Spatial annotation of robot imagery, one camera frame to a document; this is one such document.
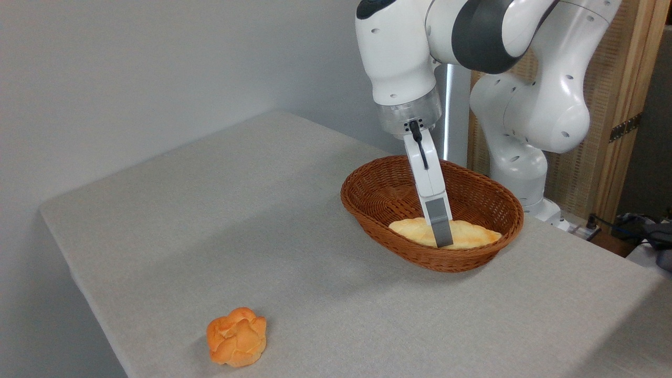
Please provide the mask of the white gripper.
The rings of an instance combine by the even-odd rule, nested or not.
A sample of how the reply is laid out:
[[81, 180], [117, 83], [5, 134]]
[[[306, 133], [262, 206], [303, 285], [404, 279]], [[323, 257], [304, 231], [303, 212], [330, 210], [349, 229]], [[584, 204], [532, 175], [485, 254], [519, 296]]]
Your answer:
[[406, 134], [404, 141], [417, 193], [423, 202], [423, 213], [434, 233], [435, 243], [437, 247], [452, 246], [452, 212], [434, 140], [428, 130], [422, 130]]

